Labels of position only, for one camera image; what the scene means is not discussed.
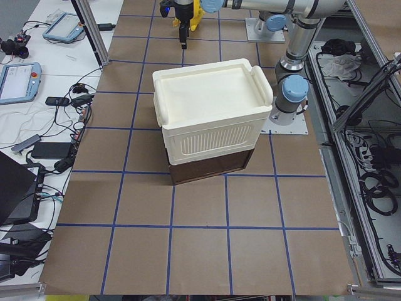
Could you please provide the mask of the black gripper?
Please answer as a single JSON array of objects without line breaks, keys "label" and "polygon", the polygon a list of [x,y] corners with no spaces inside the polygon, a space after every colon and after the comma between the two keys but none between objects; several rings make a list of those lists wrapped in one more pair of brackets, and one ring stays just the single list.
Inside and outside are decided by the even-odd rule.
[{"label": "black gripper", "polygon": [[179,41],[183,50],[187,49],[187,39],[189,37],[189,25],[194,17],[193,0],[175,0],[175,17],[182,23],[179,26]]}]

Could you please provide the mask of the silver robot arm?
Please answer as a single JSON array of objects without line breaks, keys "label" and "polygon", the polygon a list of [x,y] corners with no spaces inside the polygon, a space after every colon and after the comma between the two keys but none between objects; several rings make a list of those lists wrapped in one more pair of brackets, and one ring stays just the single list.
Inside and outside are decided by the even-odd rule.
[{"label": "silver robot arm", "polygon": [[286,26],[286,16],[267,11],[259,12],[259,20],[256,29],[262,34],[267,32],[277,32]]},{"label": "silver robot arm", "polygon": [[[335,14],[344,5],[343,1],[201,1],[201,8],[207,13],[216,13],[222,8],[232,10],[249,9],[261,13],[292,15],[295,17],[290,42],[286,53],[278,61],[285,71],[298,72],[305,65],[305,58],[318,34],[324,19]],[[193,1],[161,1],[160,14],[167,17],[173,8],[179,20],[179,42],[187,48],[190,21],[194,17]]]}]

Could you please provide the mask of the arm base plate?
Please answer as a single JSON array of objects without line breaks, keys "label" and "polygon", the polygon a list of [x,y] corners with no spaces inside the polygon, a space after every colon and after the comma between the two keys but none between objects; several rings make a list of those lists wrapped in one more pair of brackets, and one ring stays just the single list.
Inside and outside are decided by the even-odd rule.
[{"label": "arm base plate", "polygon": [[259,18],[246,18],[245,22],[249,42],[284,44],[285,17],[273,16],[266,21]]},{"label": "arm base plate", "polygon": [[273,97],[272,113],[274,113],[275,117],[278,117],[279,123],[275,123],[273,118],[268,117],[262,126],[260,134],[308,135],[305,113],[300,113],[304,109],[302,103],[298,104],[297,111],[292,115],[282,114],[278,109],[275,109],[276,99],[277,97]]}]

